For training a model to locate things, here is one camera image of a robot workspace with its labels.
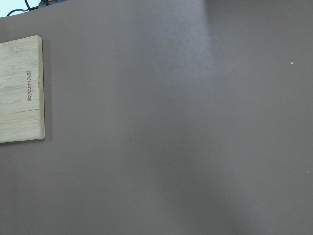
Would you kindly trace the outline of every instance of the desk surface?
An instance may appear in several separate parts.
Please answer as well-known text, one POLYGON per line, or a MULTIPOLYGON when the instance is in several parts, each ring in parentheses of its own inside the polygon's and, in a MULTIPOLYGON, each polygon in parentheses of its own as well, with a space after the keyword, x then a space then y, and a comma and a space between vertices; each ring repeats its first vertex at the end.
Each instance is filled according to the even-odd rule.
POLYGON ((46 130, 0 145, 0 234, 310 234, 312 8, 71 0, 0 19, 0 43, 43 39, 46 130))

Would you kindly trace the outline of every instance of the wood grain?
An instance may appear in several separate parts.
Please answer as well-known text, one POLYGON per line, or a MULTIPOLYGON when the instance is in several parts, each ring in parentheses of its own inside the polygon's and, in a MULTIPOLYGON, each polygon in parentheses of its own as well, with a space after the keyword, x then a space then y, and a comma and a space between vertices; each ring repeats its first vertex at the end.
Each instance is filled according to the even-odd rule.
POLYGON ((44 137, 42 39, 1 43, 0 143, 44 137))

